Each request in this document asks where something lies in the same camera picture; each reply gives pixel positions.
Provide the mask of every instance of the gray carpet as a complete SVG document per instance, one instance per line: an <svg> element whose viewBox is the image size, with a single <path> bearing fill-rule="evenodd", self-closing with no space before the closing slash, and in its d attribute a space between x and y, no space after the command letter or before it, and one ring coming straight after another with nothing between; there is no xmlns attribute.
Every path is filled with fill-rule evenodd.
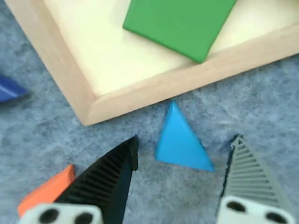
<svg viewBox="0 0 299 224"><path fill-rule="evenodd" d="M228 141L242 133L299 210L299 55L176 97L215 164L214 173L155 161L169 101L84 127L0 0L0 73L30 96L0 104L0 223L18 220L21 198L75 164L80 174L127 138L140 137L124 223L211 224Z"/></svg>

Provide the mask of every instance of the screw hole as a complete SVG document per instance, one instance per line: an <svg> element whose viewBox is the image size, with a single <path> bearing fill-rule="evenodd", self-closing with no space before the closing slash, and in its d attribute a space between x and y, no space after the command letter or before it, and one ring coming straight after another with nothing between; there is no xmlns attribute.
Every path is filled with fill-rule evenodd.
<svg viewBox="0 0 299 224"><path fill-rule="evenodd" d="M229 202L227 203L227 207L235 211L246 212L245 207L238 202Z"/></svg>
<svg viewBox="0 0 299 224"><path fill-rule="evenodd" d="M58 210L56 209L48 209L39 217L39 221L42 224L53 223L58 217Z"/></svg>
<svg viewBox="0 0 299 224"><path fill-rule="evenodd" d="M75 224L90 224L92 220L93 220L92 214L85 212L76 217Z"/></svg>
<svg viewBox="0 0 299 224"><path fill-rule="evenodd" d="M276 223L283 223L283 224L287 224L286 219L281 216L280 214L274 213L274 212L270 212L266 215L268 220L274 221Z"/></svg>

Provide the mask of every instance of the blue triangle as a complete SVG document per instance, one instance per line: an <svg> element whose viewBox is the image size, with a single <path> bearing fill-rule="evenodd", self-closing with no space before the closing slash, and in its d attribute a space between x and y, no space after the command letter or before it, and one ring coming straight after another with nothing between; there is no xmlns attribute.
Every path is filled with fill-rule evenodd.
<svg viewBox="0 0 299 224"><path fill-rule="evenodd" d="M190 168L214 171L211 160L175 101L171 103L162 129L156 149L156 159Z"/></svg>
<svg viewBox="0 0 299 224"><path fill-rule="evenodd" d="M10 78L0 74L0 102L22 97L26 93L26 89Z"/></svg>

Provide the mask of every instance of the wooden frame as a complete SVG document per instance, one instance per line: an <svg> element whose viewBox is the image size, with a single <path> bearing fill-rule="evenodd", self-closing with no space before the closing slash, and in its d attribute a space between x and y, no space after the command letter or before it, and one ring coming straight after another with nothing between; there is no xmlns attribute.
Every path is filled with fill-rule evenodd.
<svg viewBox="0 0 299 224"><path fill-rule="evenodd" d="M44 2L5 2L84 125L123 115L299 53L299 23L296 23L210 55L202 64L155 75L97 97L65 44Z"/></svg>

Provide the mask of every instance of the green puzzle piece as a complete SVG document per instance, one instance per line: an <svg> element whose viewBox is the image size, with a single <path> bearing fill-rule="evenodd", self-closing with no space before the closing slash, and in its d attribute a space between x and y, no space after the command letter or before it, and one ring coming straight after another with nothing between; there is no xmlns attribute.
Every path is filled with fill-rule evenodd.
<svg viewBox="0 0 299 224"><path fill-rule="evenodd" d="M131 0L123 28L203 62L236 0Z"/></svg>

